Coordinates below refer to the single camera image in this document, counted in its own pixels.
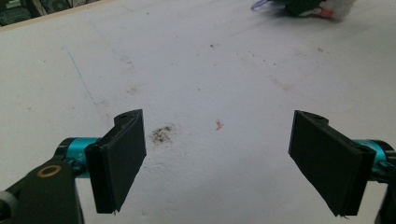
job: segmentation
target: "white table surface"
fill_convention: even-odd
[[[87,224],[374,223],[385,185],[334,217],[288,149],[295,109],[396,147],[396,4],[332,22],[252,3],[117,0],[1,28],[0,189],[143,108],[148,156],[120,213],[96,214],[78,181]]]

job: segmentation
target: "black rubber pad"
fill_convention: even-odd
[[[295,111],[289,154],[335,216],[356,216],[375,152],[328,123],[321,116]]]
[[[115,126],[85,149],[98,213],[120,211],[146,157],[143,111],[114,118]]]

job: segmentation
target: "stain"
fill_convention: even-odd
[[[320,52],[325,52],[325,53],[330,53],[329,51],[327,51],[327,50],[325,50],[325,49],[323,49],[323,48],[318,48],[318,51],[320,51]]]
[[[271,78],[271,81],[274,82],[279,88],[283,89],[284,91],[289,91],[294,87],[294,85],[288,85],[285,83],[280,82],[277,78]]]
[[[126,92],[128,92],[128,93],[131,94],[131,95],[134,95],[134,94],[138,93],[139,90],[138,90],[137,87],[132,87],[131,89],[129,89],[129,90],[126,91]]]
[[[129,59],[128,56],[121,56],[120,61],[123,63],[130,64],[132,67],[134,67],[133,62]]]
[[[143,86],[145,86],[145,85],[146,85],[146,84],[136,84],[136,85],[133,85],[133,86],[131,87],[131,89],[127,90],[126,92],[129,93],[129,94],[131,94],[131,95],[138,94],[138,93],[140,93],[140,92],[142,91]]]
[[[214,49],[215,47],[219,46],[220,44],[212,44],[210,45],[210,48]]]
[[[100,102],[96,103],[96,105],[104,106],[104,107],[107,107],[107,108],[111,107],[111,104],[110,104],[110,102],[108,100],[100,101]]]
[[[218,125],[218,128],[216,129],[216,131],[220,131],[220,130],[222,129],[222,127],[223,127],[224,124],[222,124],[222,123],[220,122],[220,120],[216,120],[216,124]]]
[[[297,57],[300,57],[300,56],[306,57],[306,54],[301,53],[300,51],[299,51],[299,52],[296,52],[294,55],[297,56]]]
[[[148,137],[151,139],[156,146],[166,143],[172,143],[170,135],[174,132],[175,127],[173,125],[166,125],[162,128],[152,131]]]

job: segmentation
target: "blue anodized part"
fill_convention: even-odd
[[[67,149],[66,153],[66,158],[69,159],[75,159],[79,164],[87,167],[87,159],[85,158],[85,151],[84,149],[92,144],[95,143],[99,140],[99,138],[93,138],[93,137],[81,137],[81,138],[76,138],[73,140],[73,142],[70,144],[69,148]],[[79,175],[78,178],[89,178],[90,174],[87,171]]]
[[[374,159],[373,169],[372,169],[373,172],[376,172],[379,169],[377,167],[377,165],[381,161],[388,160],[382,147],[379,146],[375,141],[373,141],[373,140],[353,140],[353,141],[361,146],[369,147],[370,149],[375,151],[375,159]]]

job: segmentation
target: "black plastic mount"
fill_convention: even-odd
[[[115,126],[85,148],[98,213],[120,211],[146,157],[143,111],[114,118]]]
[[[85,147],[88,167],[66,158],[76,139],[66,138],[49,161],[6,189],[19,202],[12,210],[8,202],[0,200],[0,223],[83,224],[75,178],[86,168],[97,212],[120,211],[146,157],[143,111],[120,114],[114,121],[103,138]]]
[[[396,170],[393,170],[384,201],[375,218],[375,224],[396,223]]]
[[[319,115],[295,111],[289,154],[335,216],[356,216],[375,152]]]

